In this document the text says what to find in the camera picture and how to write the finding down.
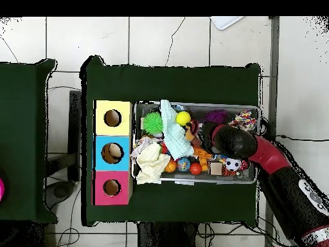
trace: dark green table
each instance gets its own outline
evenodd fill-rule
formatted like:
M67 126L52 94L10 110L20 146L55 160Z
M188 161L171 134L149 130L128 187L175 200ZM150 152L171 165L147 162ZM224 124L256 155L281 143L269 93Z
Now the dark green table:
M6 196L0 220L55 223L44 205L46 173L46 84L55 60L0 63L0 169Z
M144 68L105 66L100 57L89 57L81 68L82 124L82 219L95 221L256 221L256 183L252 185L194 186L135 185L127 206L91 204L93 100L160 100L212 104L258 105L260 67Z

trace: soccer ball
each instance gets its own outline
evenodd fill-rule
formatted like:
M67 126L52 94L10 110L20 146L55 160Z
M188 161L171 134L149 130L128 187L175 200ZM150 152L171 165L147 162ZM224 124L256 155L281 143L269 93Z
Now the soccer ball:
M237 171L241 167L241 161L238 159L226 158L225 168L230 171Z

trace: clear plastic container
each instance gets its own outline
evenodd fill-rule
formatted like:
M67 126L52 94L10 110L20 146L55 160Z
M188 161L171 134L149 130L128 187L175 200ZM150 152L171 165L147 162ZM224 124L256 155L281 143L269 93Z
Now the clear plastic container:
M141 129L141 118L146 114L150 113L155 109L159 109L159 102L138 102L134 105L134 132L133 132L133 142L141 138L144 134ZM246 105L226 105L226 104L189 104L180 102L171 102L172 107L176 105L181 105L186 107L187 110L191 111L193 114L193 119L201 120L205 115L214 110L226 110L229 113L228 120L233 120L236 114L239 114L243 110L250 110L252 112L252 117L257 119L256 127L253 133L260 133L260 120L262 117L262 112L259 107L256 106L246 106ZM139 172L139 167L137 164L132 164L132 174L134 177L137 176ZM163 172L161 174L159 183L161 181L178 181L178 182L201 182L201 183L217 183L217 184L251 184L257 180L258 169L255 164L251 163L247 170L241 171L242 177L238 176L215 176L209 175L208 172L202 172L199 175L193 175L190 172L181 172L176 169L174 172L168 173Z

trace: green spiky ball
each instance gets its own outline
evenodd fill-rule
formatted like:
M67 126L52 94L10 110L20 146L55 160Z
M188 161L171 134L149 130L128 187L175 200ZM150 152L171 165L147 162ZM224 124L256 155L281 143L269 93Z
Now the green spiky ball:
M144 130L148 134L159 134L163 130L161 115L158 112L148 113L144 117Z

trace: yellow box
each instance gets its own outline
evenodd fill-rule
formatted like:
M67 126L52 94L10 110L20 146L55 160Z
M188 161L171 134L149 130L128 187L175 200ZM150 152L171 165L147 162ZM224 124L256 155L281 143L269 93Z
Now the yellow box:
M119 124L113 126L110 116L119 116ZM132 123L132 105L130 102L97 100L96 134L103 136L130 136Z

